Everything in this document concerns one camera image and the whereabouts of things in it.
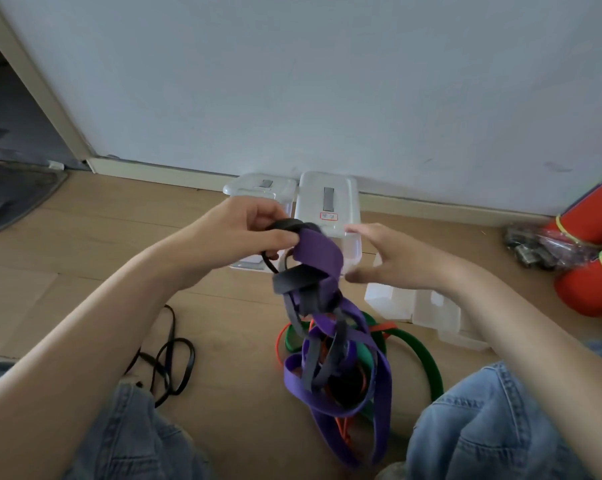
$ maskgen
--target plastic bag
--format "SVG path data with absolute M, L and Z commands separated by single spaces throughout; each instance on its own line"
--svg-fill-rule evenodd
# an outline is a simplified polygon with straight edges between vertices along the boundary
M 581 266 L 596 258 L 600 250 L 597 246 L 573 241 L 561 232 L 527 224 L 508 226 L 503 241 L 521 265 L 548 271 Z

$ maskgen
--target green resistance band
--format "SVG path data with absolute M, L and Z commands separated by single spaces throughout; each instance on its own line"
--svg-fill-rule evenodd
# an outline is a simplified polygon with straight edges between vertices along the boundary
M 368 326 L 374 326 L 377 324 L 377 321 L 374 320 L 369 314 L 362 312 L 363 316 L 366 318 L 366 322 Z M 305 330 L 310 328 L 309 322 L 302 322 Z M 437 367 L 437 363 L 434 361 L 434 358 L 426 349 L 425 345 L 421 343 L 419 339 L 406 332 L 405 330 L 400 330 L 399 328 L 393 328 L 390 330 L 384 331 L 373 331 L 371 333 L 372 339 L 375 341 L 379 349 L 384 355 L 387 355 L 387 346 L 385 345 L 385 337 L 384 333 L 388 335 L 392 335 L 397 339 L 405 342 L 417 355 L 421 364 L 423 365 L 423 369 L 425 370 L 426 376 L 428 377 L 428 383 L 430 384 L 430 399 L 432 402 L 436 401 L 444 392 L 443 389 L 443 380 L 441 379 L 441 373 L 439 372 L 439 368 Z M 292 327 L 289 327 L 285 332 L 285 348 L 289 353 L 297 353 L 301 351 L 303 339 L 299 337 Z M 366 374 L 366 379 L 370 380 L 370 371 L 372 370 L 373 357 L 367 347 L 362 344 L 357 344 L 357 356 L 361 363 L 362 369 Z M 361 414 L 368 420 L 372 420 L 374 417 L 374 404 L 368 403 L 361 410 Z

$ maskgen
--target forearm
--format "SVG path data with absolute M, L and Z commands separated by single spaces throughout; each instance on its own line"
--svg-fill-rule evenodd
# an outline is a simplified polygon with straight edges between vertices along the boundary
M 176 290 L 146 251 L 0 378 L 0 478 L 62 475 Z
M 478 266 L 456 263 L 444 292 L 602 478 L 602 359 Z

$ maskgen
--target left hand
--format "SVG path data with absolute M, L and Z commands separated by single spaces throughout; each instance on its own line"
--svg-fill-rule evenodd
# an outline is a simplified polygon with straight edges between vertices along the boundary
M 212 269 L 263 251 L 276 258 L 277 251 L 296 246 L 299 237 L 294 232 L 264 231 L 286 217 L 275 200 L 230 197 L 147 251 L 176 271 L 178 288 L 185 289 Z

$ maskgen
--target hand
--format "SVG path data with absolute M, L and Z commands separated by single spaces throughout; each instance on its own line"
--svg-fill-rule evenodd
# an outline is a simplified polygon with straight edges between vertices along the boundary
M 353 224 L 346 232 L 367 237 L 379 251 L 381 266 L 360 266 L 345 275 L 351 283 L 383 283 L 396 288 L 444 291 L 452 268 L 463 262 L 402 232 L 382 224 Z
M 177 271 L 178 288 L 193 286 L 210 270 L 227 266 L 253 254 L 296 246 L 294 232 L 264 229 L 287 214 L 272 199 L 230 197 L 191 225 L 155 244 L 148 252 Z

